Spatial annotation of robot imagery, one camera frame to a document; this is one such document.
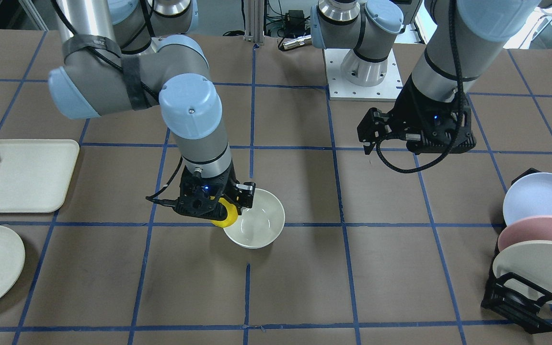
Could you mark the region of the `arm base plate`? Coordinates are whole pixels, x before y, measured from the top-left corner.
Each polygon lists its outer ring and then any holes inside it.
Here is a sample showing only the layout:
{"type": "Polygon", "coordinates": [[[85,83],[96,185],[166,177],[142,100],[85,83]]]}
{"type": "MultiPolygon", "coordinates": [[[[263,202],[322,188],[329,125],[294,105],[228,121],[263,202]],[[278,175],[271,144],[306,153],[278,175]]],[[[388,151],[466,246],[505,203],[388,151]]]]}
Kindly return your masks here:
{"type": "Polygon", "coordinates": [[[393,49],[380,63],[357,60],[351,49],[325,49],[323,54],[331,100],[390,102],[403,89],[393,49]]]}

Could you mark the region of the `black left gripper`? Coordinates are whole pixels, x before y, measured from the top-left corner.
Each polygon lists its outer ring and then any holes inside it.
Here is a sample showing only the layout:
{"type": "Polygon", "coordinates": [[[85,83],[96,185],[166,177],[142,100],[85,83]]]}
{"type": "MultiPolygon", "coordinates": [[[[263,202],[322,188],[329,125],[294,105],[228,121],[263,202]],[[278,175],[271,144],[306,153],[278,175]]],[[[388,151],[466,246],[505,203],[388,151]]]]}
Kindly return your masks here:
{"type": "Polygon", "coordinates": [[[406,146],[415,154],[441,154],[450,144],[456,130],[459,98],[451,102],[432,100],[423,95],[408,77],[389,112],[370,108],[357,125],[357,137],[364,154],[370,155],[384,140],[396,139],[396,133],[420,135],[420,140],[406,146]]]}

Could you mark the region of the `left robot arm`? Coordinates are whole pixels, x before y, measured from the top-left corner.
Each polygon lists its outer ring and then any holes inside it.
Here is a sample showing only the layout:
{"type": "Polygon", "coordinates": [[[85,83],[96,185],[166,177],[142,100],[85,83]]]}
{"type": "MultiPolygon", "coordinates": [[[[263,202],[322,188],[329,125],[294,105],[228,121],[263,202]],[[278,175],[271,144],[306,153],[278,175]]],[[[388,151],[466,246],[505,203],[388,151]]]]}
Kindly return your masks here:
{"type": "MultiPolygon", "coordinates": [[[[393,108],[371,108],[357,126],[365,154],[393,139],[404,140],[415,154],[473,149],[471,112],[457,83],[468,91],[537,7],[552,8],[552,0],[458,0],[454,6],[449,0],[427,0],[436,31],[393,108]]],[[[403,28],[403,12],[390,0],[320,0],[311,10],[310,24],[316,48],[348,50],[343,73],[361,84],[363,68],[386,67],[403,28]]]]}

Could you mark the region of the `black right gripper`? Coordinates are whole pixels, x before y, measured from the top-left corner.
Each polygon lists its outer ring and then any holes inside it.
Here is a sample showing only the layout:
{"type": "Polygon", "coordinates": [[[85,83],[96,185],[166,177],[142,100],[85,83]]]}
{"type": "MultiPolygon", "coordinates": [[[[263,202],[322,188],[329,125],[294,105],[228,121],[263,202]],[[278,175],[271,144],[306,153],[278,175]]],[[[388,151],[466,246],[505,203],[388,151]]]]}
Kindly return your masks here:
{"type": "Polygon", "coordinates": [[[180,196],[174,201],[173,210],[189,218],[236,220],[238,209],[252,209],[256,184],[235,181],[232,163],[224,172],[211,178],[185,167],[179,185],[180,196]]]}

